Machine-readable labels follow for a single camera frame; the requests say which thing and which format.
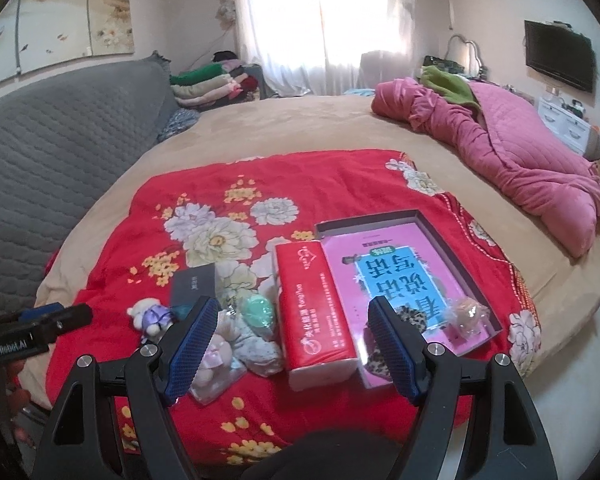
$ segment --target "purple book cover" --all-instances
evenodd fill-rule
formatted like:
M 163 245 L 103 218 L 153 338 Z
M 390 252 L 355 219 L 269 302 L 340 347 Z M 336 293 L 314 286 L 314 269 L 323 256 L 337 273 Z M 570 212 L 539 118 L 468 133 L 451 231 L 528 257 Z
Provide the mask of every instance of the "purple book cover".
M 494 335 L 493 329 L 482 326 L 477 335 L 464 339 L 455 330 L 440 327 L 440 319 L 448 305 L 468 294 L 416 223 L 325 236 L 322 246 L 360 358 L 363 381 L 368 388 L 390 383 L 382 376 L 383 373 L 373 374 L 367 369 L 373 368 L 369 366 L 372 339 L 370 348 L 370 333 L 366 327 L 368 303 L 372 296 L 386 296 L 396 309 L 408 305 L 422 310 L 424 298 L 428 300 L 427 304 L 433 301 L 444 303 L 435 313 L 431 312 L 435 316 L 429 317 L 428 329 L 423 336 L 428 342 L 444 344 L 458 356 L 470 352 Z M 409 257 L 414 260 L 410 265 L 395 265 L 395 262 L 407 261 Z M 414 288 L 414 281 L 425 290 Z

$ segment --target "red floral blanket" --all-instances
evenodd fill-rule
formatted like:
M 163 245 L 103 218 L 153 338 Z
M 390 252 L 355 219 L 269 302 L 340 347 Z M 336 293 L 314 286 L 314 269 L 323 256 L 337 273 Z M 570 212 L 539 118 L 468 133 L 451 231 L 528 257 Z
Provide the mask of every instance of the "red floral blanket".
M 106 361 L 136 350 L 139 333 L 126 309 L 147 297 L 168 304 L 177 269 L 219 264 L 222 301 L 256 291 L 270 296 L 270 253 L 280 238 L 308 240 L 317 222 L 410 208 L 442 234 L 504 327 L 471 356 L 505 352 L 525 369 L 540 342 L 532 301 L 517 270 L 455 197 L 398 152 L 294 153 L 168 173 L 138 190 L 76 299 L 91 305 L 93 323 L 58 341 L 46 377 L 50 399 L 80 355 Z M 126 399 L 117 400 L 125 448 L 137 449 L 132 413 Z M 456 422 L 469 410 L 470 401 L 461 400 Z M 391 387 L 365 390 L 357 376 L 295 393 L 284 373 L 269 379 L 249 373 L 208 406 L 181 398 L 171 415 L 194 462 L 237 465 L 323 428 L 404 439 L 415 409 Z

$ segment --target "television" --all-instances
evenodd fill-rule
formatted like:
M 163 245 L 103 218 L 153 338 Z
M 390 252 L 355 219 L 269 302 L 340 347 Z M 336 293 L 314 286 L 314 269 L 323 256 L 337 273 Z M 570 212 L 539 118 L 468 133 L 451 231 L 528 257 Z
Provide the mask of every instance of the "television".
M 527 66 L 593 93 L 596 56 L 589 38 L 557 25 L 525 20 L 525 39 Z

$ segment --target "leopard print fabric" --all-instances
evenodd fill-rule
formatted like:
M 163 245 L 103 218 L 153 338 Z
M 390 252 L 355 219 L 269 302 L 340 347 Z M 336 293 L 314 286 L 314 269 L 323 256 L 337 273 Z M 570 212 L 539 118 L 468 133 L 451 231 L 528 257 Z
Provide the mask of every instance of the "leopard print fabric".
M 401 320 L 411 323 L 416 327 L 421 334 L 427 329 L 427 315 L 424 312 L 405 305 L 397 310 L 397 314 Z M 365 370 L 375 376 L 382 377 L 388 381 L 391 380 L 389 367 L 384 362 L 384 357 L 382 357 L 377 344 L 374 344 L 373 351 L 369 354 Z

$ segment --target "green folded cloth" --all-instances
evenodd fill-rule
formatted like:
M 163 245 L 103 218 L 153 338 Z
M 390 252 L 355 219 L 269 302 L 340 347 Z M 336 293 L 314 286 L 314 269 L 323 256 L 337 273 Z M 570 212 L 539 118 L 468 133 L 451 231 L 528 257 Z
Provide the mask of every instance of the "green folded cloth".
M 426 66 L 422 69 L 420 83 L 441 95 L 447 103 L 470 108 L 476 112 L 482 111 L 470 86 L 457 75 L 442 72 L 433 65 Z
M 191 86 L 213 79 L 216 76 L 226 73 L 221 63 L 211 63 L 201 66 L 191 72 L 183 72 L 180 75 L 172 75 L 169 81 L 172 85 Z

